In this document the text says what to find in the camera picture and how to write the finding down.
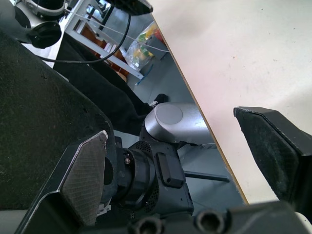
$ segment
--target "hole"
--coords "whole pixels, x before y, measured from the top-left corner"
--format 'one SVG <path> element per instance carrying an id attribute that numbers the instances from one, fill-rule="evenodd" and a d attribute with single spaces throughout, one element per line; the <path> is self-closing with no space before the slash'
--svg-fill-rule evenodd
<path id="1" fill-rule="evenodd" d="M 104 167 L 104 184 L 109 185 L 112 183 L 114 177 L 114 169 L 108 158 L 105 158 L 105 167 Z"/>
<path id="2" fill-rule="evenodd" d="M 154 222 L 145 221 L 139 230 L 140 230 L 139 232 L 140 234 L 156 234 L 157 226 Z"/>
<path id="3" fill-rule="evenodd" d="M 220 226 L 220 220 L 215 214 L 209 213 L 201 218 L 200 224 L 206 232 L 216 232 Z"/>

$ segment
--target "person's leg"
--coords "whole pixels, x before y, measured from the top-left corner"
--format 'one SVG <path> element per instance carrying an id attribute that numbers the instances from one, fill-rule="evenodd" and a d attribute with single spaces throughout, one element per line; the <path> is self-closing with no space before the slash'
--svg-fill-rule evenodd
<path id="1" fill-rule="evenodd" d="M 60 60 L 83 60 L 64 40 L 58 57 Z M 86 95 L 110 119 L 114 129 L 139 135 L 146 115 L 139 116 L 129 97 L 119 88 L 87 64 L 55 63 L 54 70 L 69 79 L 69 82 Z"/>
<path id="2" fill-rule="evenodd" d="M 68 34 L 64 35 L 64 39 L 84 58 L 85 61 L 93 61 L 98 58 L 93 55 L 89 48 L 82 45 Z M 131 100 L 136 113 L 140 115 L 146 115 L 153 109 L 149 104 L 144 103 L 138 96 L 131 90 L 127 83 L 105 62 L 92 63 L 90 66 L 100 73 L 105 79 L 107 79 L 112 85 L 122 90 Z"/>

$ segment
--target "white table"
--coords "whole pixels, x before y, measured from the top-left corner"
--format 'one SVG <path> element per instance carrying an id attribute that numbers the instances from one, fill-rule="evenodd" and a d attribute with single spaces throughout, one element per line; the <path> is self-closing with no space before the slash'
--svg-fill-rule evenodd
<path id="1" fill-rule="evenodd" d="M 242 197 L 276 200 L 233 108 L 275 109 L 312 134 L 312 1 L 149 2 Z"/>

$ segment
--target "black cable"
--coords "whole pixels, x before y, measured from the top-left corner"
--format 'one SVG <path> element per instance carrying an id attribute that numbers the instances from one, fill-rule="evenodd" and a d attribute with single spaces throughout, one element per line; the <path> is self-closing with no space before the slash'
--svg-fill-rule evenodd
<path id="1" fill-rule="evenodd" d="M 47 61 L 47 62 L 62 62 L 62 63 L 82 63 L 82 64 L 90 64 L 90 63 L 96 63 L 96 62 L 102 62 L 106 59 L 108 59 L 109 57 L 111 57 L 112 55 L 114 55 L 114 53 L 116 53 L 118 51 L 118 49 L 121 47 L 121 45 L 123 44 L 123 42 L 125 41 L 126 37 L 127 37 L 127 34 L 128 34 L 128 31 L 129 31 L 129 27 L 130 27 L 130 22 L 131 22 L 131 16 L 129 15 L 128 16 L 128 23 L 127 23 L 127 27 L 126 27 L 126 31 L 119 43 L 119 45 L 115 48 L 115 50 L 113 52 L 111 52 L 109 55 L 103 57 L 103 58 L 100 58 L 100 59 L 97 59 L 97 60 L 94 60 L 94 61 L 70 61 L 70 60 L 54 60 L 54 59 L 49 59 L 49 58 L 43 58 L 41 56 L 38 56 L 40 59 L 44 60 L 44 61 Z"/>

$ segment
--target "floor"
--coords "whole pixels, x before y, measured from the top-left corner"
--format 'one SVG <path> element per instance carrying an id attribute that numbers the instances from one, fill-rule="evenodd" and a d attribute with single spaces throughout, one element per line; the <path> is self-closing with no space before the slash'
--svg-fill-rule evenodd
<path id="1" fill-rule="evenodd" d="M 125 22 L 126 15 L 119 10 L 114 10 L 106 25 L 122 31 Z M 151 22 L 150 15 L 132 17 L 129 34 L 132 37 L 137 37 Z M 110 31 L 106 31 L 106 33 L 117 41 L 120 39 L 118 34 Z M 128 48 L 130 44 L 131 40 L 126 40 L 123 46 Z M 150 73 L 139 85 L 136 85 L 139 81 L 138 78 L 132 75 L 127 77 L 128 85 L 142 101 L 149 103 L 158 94 L 164 93 L 169 96 L 170 102 L 194 102 L 170 54 L 167 54 L 162 60 L 153 59 L 141 72 L 147 74 L 150 69 Z M 117 131 L 115 131 L 115 134 L 122 138 L 123 147 L 130 147 L 138 141 L 138 137 L 133 135 Z M 215 146 L 208 148 L 187 145 L 181 148 L 178 154 L 185 171 L 217 174 L 231 178 Z M 224 211 L 228 207 L 243 204 L 243 200 L 232 181 L 226 183 L 188 178 L 187 184 L 194 202 L 194 214 L 205 208 Z"/>

